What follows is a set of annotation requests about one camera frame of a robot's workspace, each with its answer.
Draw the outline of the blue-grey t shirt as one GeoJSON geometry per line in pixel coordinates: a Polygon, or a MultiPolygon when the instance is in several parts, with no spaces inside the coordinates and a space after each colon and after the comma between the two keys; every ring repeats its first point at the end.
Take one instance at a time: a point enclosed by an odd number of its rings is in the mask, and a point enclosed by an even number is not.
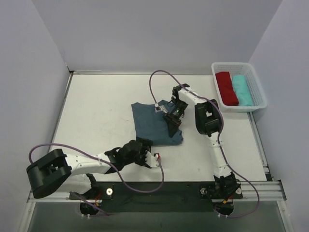
{"type": "Polygon", "coordinates": [[[131,105],[136,137],[148,139],[153,146],[180,145],[183,142],[181,130],[169,136],[168,126],[163,116],[164,112],[156,112],[154,104],[142,104],[139,102],[131,105]]]}

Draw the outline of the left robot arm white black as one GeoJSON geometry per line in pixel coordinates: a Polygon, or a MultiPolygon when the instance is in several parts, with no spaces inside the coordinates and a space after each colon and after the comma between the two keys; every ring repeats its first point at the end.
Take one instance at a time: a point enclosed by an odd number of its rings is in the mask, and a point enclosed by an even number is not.
{"type": "Polygon", "coordinates": [[[69,145],[55,145],[70,148],[80,155],[66,154],[58,148],[37,161],[31,161],[26,171],[35,199],[53,194],[70,176],[112,174],[132,163],[147,168],[158,166],[158,155],[151,153],[152,142],[148,140],[131,140],[123,147],[116,147],[94,156],[86,155],[85,152],[69,145]]]}

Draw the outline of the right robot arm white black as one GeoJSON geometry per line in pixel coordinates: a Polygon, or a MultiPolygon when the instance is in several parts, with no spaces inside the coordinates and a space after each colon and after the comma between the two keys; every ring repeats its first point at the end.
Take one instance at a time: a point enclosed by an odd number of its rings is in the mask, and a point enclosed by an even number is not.
{"type": "Polygon", "coordinates": [[[209,188],[207,193],[214,199],[229,198],[240,189],[240,183],[222,154],[224,151],[220,140],[222,115],[217,101],[205,100],[193,92],[188,84],[183,84],[173,87],[171,102],[174,108],[163,116],[168,126],[169,137],[175,135],[179,129],[187,106],[193,106],[196,129],[199,134],[206,136],[206,144],[213,163],[214,186],[209,188]]]}

